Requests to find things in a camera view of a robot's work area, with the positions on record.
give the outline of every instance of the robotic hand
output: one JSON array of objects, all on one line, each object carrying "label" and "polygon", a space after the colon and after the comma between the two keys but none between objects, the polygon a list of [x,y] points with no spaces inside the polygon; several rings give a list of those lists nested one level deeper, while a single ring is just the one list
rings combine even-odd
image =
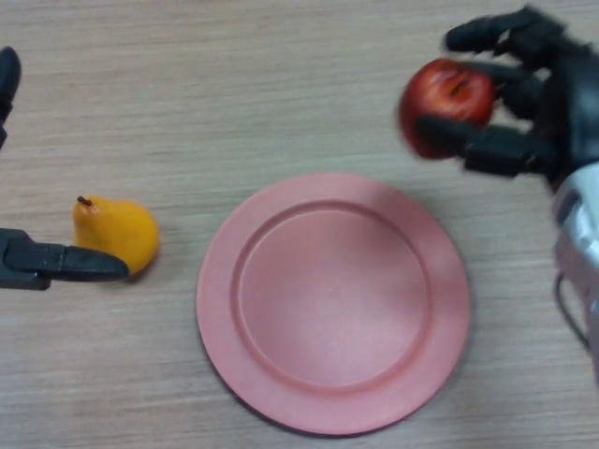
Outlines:
[{"label": "robotic hand", "polygon": [[[449,51],[509,54],[518,66],[466,61],[486,73],[496,97],[527,132],[474,127],[440,116],[421,116],[416,130],[430,144],[463,160],[467,170],[505,177],[533,173],[553,195],[560,229],[555,295],[566,322],[592,356],[599,384],[599,56],[565,35],[565,25],[526,6],[475,19],[445,35]],[[542,79],[539,72],[548,71]],[[582,301],[588,332],[565,308],[560,285],[569,281]]]},{"label": "robotic hand", "polygon": [[[21,62],[6,47],[0,51],[0,148],[4,123],[21,82]],[[55,243],[38,243],[20,229],[0,228],[0,288],[46,290],[52,280],[100,282],[126,278],[127,265],[98,251]]]}]

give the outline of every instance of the apple stem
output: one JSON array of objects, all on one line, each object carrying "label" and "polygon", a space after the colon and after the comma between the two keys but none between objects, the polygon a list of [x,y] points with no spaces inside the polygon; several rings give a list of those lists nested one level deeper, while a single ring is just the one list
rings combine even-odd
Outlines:
[{"label": "apple stem", "polygon": [[89,206],[92,206],[92,205],[94,204],[94,203],[93,203],[93,202],[92,202],[90,199],[87,199],[87,198],[86,198],[86,197],[84,197],[84,196],[78,196],[78,197],[77,197],[77,200],[78,200],[78,201],[79,201],[79,202],[80,202],[82,205],[84,205],[84,206],[88,206],[88,207],[89,207]]},{"label": "apple stem", "polygon": [[468,84],[468,80],[461,80],[458,84],[456,84],[454,86],[454,88],[451,90],[450,94],[451,95],[457,94],[466,84]]}]

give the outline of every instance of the pear stem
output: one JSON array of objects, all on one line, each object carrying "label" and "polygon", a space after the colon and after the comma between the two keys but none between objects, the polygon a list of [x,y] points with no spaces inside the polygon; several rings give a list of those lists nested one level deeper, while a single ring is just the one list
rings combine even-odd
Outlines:
[{"label": "pear stem", "polygon": [[88,206],[88,207],[89,207],[89,206],[92,206],[92,205],[94,204],[94,203],[93,203],[93,202],[92,202],[90,199],[87,199],[87,198],[86,198],[86,197],[84,197],[84,196],[78,196],[78,197],[77,197],[77,200],[78,200],[78,201],[79,201],[79,202],[80,202],[82,205],[84,205],[84,206]]}]

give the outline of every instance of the wood grain surface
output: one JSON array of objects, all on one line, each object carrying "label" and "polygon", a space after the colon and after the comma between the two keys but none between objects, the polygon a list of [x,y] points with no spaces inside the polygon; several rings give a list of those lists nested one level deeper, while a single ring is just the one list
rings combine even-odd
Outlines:
[{"label": "wood grain surface", "polygon": [[[599,4],[538,2],[599,37]],[[393,126],[442,33],[516,1],[4,0],[22,84],[0,152],[0,225],[69,243],[77,195],[135,198],[163,245],[135,284],[0,294],[0,447],[589,449],[599,391],[551,296],[555,231],[534,179],[414,158]],[[315,171],[389,182],[463,253],[474,321],[459,371],[409,420],[355,439],[267,424],[202,351],[197,271],[247,196]]]}]

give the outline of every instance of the plate center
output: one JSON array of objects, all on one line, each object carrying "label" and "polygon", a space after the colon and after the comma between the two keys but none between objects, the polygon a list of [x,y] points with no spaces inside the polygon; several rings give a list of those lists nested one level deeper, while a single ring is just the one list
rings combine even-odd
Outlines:
[{"label": "plate center", "polygon": [[402,235],[366,210],[305,210],[270,229],[239,278],[250,346],[321,387],[374,379],[415,346],[429,301]]}]

